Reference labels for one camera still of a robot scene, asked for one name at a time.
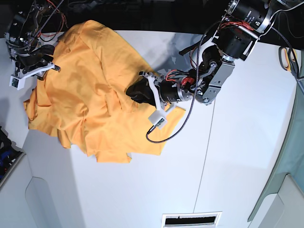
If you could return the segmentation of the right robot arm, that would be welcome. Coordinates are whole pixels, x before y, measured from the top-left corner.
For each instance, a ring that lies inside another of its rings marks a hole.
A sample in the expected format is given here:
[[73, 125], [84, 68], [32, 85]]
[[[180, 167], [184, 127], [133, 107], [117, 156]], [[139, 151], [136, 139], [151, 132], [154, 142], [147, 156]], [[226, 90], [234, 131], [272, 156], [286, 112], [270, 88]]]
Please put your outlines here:
[[58, 4], [50, 0], [22, 0], [16, 5], [16, 13], [5, 34], [10, 59], [15, 62], [16, 77], [52, 62], [55, 47], [41, 45], [39, 38], [51, 17], [60, 12], [62, 3], [62, 0]]

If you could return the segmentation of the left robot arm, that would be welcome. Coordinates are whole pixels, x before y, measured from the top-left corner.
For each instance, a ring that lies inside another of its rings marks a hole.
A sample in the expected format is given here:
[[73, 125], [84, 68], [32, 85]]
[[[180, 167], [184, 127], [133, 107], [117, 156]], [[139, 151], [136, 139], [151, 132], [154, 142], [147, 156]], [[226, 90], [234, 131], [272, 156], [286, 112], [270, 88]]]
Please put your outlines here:
[[140, 72], [141, 79], [129, 86], [126, 95], [157, 109], [167, 104], [196, 99], [210, 104], [232, 74], [235, 60], [246, 60], [257, 41], [273, 26], [275, 15], [292, 9], [294, 1], [231, 0], [222, 19], [212, 24], [201, 40], [180, 55], [194, 51], [192, 68], [155, 76]]

